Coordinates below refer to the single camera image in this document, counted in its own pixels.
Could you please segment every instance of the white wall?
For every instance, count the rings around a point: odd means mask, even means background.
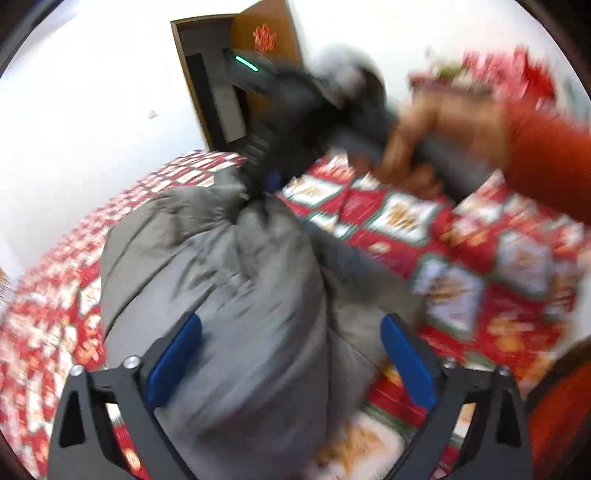
[[[200,53],[212,86],[213,100],[227,142],[242,138],[246,128],[236,92],[230,81],[223,48],[230,48],[230,19],[207,22],[193,30],[180,32],[185,55]]]
[[[0,268],[14,281],[23,274],[21,264],[8,246],[6,239],[0,234]]]
[[[25,42],[0,79],[0,231],[28,267],[82,216],[175,155],[204,147],[170,20],[238,12],[251,0],[66,0],[63,19]],[[290,0],[304,57],[346,43],[367,51],[388,93],[406,74],[465,48],[526,44],[573,74],[513,0]],[[147,112],[158,116],[148,120]]]
[[[111,196],[205,147],[170,21],[253,3],[66,0],[47,19],[61,26],[25,41],[0,79],[0,232],[25,268]]]

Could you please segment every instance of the gray cloth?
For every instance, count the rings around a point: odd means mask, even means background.
[[[107,237],[108,365],[142,355],[194,310],[202,344],[163,429],[200,480],[302,470],[363,401],[386,355],[385,313],[423,303],[402,278],[298,220],[277,198],[243,207],[229,168],[209,188],[167,190]]]

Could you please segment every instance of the black device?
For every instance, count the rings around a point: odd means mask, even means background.
[[[242,88],[270,95],[273,107],[243,150],[245,201],[302,175],[331,146],[379,159],[395,115],[383,88],[363,67],[341,63],[325,77],[277,65],[254,53],[228,51]],[[438,139],[423,142],[416,161],[431,161],[454,200],[486,179],[484,169]],[[428,480],[448,444],[464,403],[475,413],[451,480],[531,480],[524,406],[506,367],[478,371],[439,358],[395,314],[384,317],[382,343],[415,403],[428,416],[387,480]],[[165,406],[196,353],[201,322],[187,312],[146,354],[89,372],[75,365],[66,381],[51,436],[48,480],[132,480],[114,438],[106,403],[116,403],[136,452],[153,480],[196,480],[154,416]]]
[[[333,53],[325,74],[313,76],[292,64],[271,62],[263,55],[227,50],[230,76],[244,90],[272,99],[265,118],[255,126],[242,153],[244,180],[251,195],[278,190],[299,177],[332,147],[382,160],[396,112],[385,101],[384,86],[353,53]],[[484,161],[434,136],[420,141],[413,163],[429,162],[456,203],[490,176]]]

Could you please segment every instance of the red and white patterned tablecloth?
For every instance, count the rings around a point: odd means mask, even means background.
[[[0,327],[0,429],[34,477],[46,474],[69,369],[75,363],[95,369],[105,360],[99,261],[108,229],[164,189],[211,186],[214,172],[239,160],[203,151],[173,160],[81,220],[21,279]],[[498,174],[453,210],[445,199],[422,202],[370,177],[356,179],[338,156],[319,161],[280,196],[296,214],[370,252],[426,295],[419,333],[440,353],[481,368],[507,364],[524,389],[548,367],[582,273],[582,225],[509,192]],[[385,439],[382,427],[368,433],[368,422],[395,430],[404,445],[424,417],[392,368],[376,381],[362,414],[346,434],[362,434],[384,449],[397,440]],[[132,472],[147,478],[124,427],[114,425]],[[453,461],[461,430],[441,472]],[[347,474],[360,458],[359,452],[330,455],[341,455],[339,468]],[[336,478],[319,465],[311,477]]]

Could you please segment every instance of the red sleeve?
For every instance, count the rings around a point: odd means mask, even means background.
[[[506,115],[509,187],[591,225],[591,136],[522,105]]]

